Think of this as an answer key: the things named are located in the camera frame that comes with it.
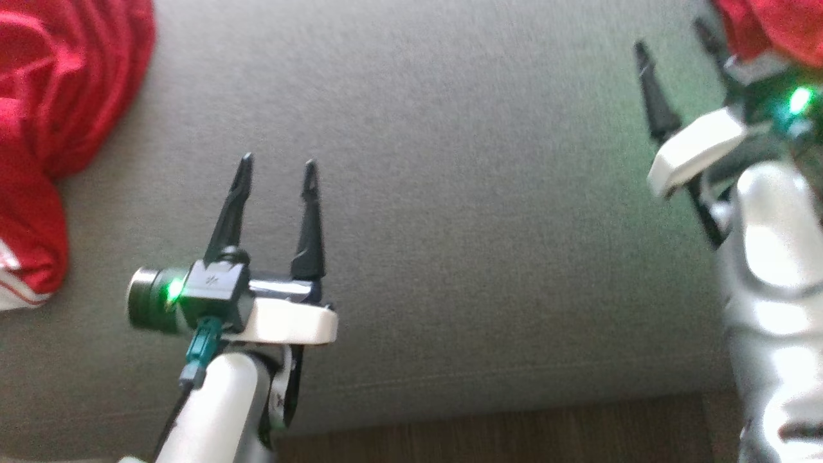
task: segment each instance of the cable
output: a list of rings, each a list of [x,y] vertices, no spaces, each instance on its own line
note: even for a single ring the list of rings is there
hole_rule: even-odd
[[[183,406],[186,405],[186,401],[188,400],[188,397],[191,395],[191,393],[191,384],[183,386],[183,391],[180,393],[180,397],[177,399],[177,403],[174,404],[174,408],[171,410],[171,414],[165,421],[165,426],[163,426],[163,433],[161,433],[160,438],[157,439],[157,445],[155,446],[154,454],[151,456],[152,462],[157,462],[157,457],[160,456],[160,451],[163,450],[165,441],[169,438],[171,429],[174,427],[174,423],[177,421],[177,417],[180,415],[180,410],[182,410]]]

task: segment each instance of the gray fabric surface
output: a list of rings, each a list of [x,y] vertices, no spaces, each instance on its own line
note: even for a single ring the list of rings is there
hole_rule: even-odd
[[[131,330],[141,265],[206,245],[239,157],[243,242],[286,269],[319,160],[339,340],[297,432],[730,384],[708,246],[650,198],[630,47],[687,118],[722,100],[679,0],[156,3],[140,97],[63,185],[72,245],[45,308],[0,314],[0,449],[145,451],[187,340]]]

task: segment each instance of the green light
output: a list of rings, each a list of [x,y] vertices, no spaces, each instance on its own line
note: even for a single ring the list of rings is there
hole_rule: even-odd
[[[177,301],[177,298],[180,297],[180,294],[183,293],[183,279],[175,278],[171,280],[169,283],[168,292],[166,293],[166,302],[169,304],[173,304],[174,301]]]
[[[792,99],[788,103],[788,110],[793,115],[802,113],[811,103],[812,91],[806,87],[800,87],[792,94]]]

